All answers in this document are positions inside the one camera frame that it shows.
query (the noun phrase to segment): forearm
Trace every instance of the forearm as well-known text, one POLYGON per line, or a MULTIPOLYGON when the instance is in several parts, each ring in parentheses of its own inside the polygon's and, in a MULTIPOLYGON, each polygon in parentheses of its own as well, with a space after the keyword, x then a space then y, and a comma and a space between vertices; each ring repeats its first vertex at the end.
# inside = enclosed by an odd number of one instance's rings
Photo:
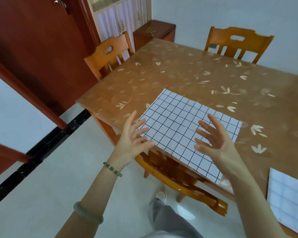
POLYGON ((230 182, 247 238, 286 237, 262 191, 248 171, 230 182))
MULTIPOLYGON (((116 180, 117 175, 103 167, 81 200, 80 206, 89 214, 102 217, 116 180)), ((92 238, 95 236, 97 228, 97 222, 88 221, 73 212, 56 238, 92 238)))

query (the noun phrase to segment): grid paper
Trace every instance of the grid paper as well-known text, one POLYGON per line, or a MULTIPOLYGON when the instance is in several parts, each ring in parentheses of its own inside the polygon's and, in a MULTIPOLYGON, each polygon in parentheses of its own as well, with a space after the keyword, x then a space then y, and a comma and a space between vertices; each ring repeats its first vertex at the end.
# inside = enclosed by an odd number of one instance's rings
POLYGON ((270 168, 267 201, 277 220, 298 233, 298 180, 270 168))
POLYGON ((150 128, 141 136, 147 136, 147 140, 154 140, 158 147, 209 180, 219 184, 222 173, 209 156, 196 151, 194 148, 195 138, 210 143, 195 132, 195 129, 199 127, 199 120, 203 120, 214 127, 212 123, 210 124, 207 114, 214 115, 224 125, 233 142, 236 141, 242 125, 241 121, 167 89, 159 94, 153 104, 140 117, 140 120, 145 118, 146 123, 138 129, 150 128))

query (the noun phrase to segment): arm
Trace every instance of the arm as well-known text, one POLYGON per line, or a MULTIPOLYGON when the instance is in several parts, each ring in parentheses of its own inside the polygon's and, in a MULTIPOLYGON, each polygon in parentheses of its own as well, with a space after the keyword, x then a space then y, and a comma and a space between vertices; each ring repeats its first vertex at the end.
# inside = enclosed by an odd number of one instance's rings
POLYGON ((209 140, 209 144, 195 138, 195 149, 210 156, 213 163, 225 175, 234 191, 237 207, 247 238, 286 238, 276 217, 255 179, 234 147, 224 126, 208 114, 215 128, 203 121, 199 124, 208 132, 196 132, 209 140))
MULTIPOLYGON (((154 146, 154 141, 145 141, 147 137, 139 137, 149 130, 144 128, 137 130, 142 124, 145 123, 145 119, 131 125, 135 118, 136 111, 127 119, 123 133, 109 157, 107 163, 115 168, 115 170, 121 172, 139 153, 148 150, 154 146)), ((117 175, 106 167, 103 167, 87 193, 84 195, 80 202, 80 206, 96 217, 102 217, 107 206, 112 189, 114 188, 117 175)), ((94 237, 98 228, 98 223, 86 220, 80 217, 76 212, 73 212, 63 227, 57 233, 56 238, 72 238, 72 237, 94 237)))

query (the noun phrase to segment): dining table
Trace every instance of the dining table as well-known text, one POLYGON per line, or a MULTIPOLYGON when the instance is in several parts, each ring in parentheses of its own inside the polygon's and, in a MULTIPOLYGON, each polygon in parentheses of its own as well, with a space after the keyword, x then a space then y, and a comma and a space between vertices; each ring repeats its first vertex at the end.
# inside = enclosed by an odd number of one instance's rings
MULTIPOLYGON (((152 39, 77 103, 115 143, 114 129, 121 132, 134 110, 136 122, 163 89, 242 121, 235 147, 264 196, 270 168, 298 179, 298 75, 152 39)), ((232 198, 218 184, 210 184, 232 198)))

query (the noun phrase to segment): door handle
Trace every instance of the door handle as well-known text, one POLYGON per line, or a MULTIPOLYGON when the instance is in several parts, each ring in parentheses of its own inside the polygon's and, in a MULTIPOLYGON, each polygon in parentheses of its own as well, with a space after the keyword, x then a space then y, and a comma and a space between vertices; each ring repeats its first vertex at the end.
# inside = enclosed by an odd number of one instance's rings
POLYGON ((71 14, 71 12, 70 12, 70 9, 67 7, 67 4, 65 3, 65 1, 64 0, 54 0, 54 2, 53 2, 55 5, 56 4, 62 4, 62 6, 64 7, 64 10, 65 10, 65 12, 68 14, 68 15, 70 15, 71 14))

